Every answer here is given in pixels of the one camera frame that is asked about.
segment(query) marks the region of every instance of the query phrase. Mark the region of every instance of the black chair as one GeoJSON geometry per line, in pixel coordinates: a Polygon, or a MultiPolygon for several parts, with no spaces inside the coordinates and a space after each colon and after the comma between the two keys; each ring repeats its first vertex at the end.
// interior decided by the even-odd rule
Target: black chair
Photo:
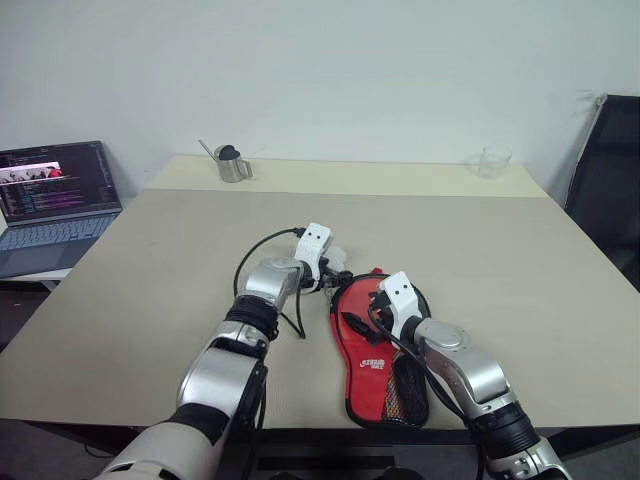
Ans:
{"type": "Polygon", "coordinates": [[[640,292],[640,97],[606,97],[565,210],[640,292]]]}

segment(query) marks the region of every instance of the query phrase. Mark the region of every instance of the laptop touchpad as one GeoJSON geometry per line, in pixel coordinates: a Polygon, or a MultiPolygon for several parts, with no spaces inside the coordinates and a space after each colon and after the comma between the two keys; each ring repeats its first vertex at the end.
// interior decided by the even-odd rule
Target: laptop touchpad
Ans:
{"type": "Polygon", "coordinates": [[[3,270],[29,271],[36,269],[40,272],[55,270],[66,246],[66,244],[48,245],[16,250],[3,265],[3,270]]]}

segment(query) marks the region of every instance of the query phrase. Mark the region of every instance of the laptop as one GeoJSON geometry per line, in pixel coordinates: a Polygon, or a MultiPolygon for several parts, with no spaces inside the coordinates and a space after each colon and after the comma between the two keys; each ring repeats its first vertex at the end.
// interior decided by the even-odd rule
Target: laptop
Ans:
{"type": "Polygon", "coordinates": [[[70,268],[122,211],[101,142],[0,152],[0,278],[70,268]]]}

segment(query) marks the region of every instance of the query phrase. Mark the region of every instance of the printed logo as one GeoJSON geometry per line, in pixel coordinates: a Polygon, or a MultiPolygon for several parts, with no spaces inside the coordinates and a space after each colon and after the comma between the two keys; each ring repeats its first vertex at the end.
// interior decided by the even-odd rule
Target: printed logo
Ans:
{"type": "Polygon", "coordinates": [[[377,358],[370,358],[367,360],[362,360],[360,362],[360,368],[371,367],[374,370],[382,370],[384,368],[384,360],[377,358]]]}

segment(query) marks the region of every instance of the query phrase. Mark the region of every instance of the laptop screen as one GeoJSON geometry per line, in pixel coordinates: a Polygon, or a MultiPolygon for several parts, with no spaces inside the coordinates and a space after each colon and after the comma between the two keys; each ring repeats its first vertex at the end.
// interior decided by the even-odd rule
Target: laptop screen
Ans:
{"type": "Polygon", "coordinates": [[[0,208],[8,224],[120,210],[102,143],[0,152],[0,208]]]}

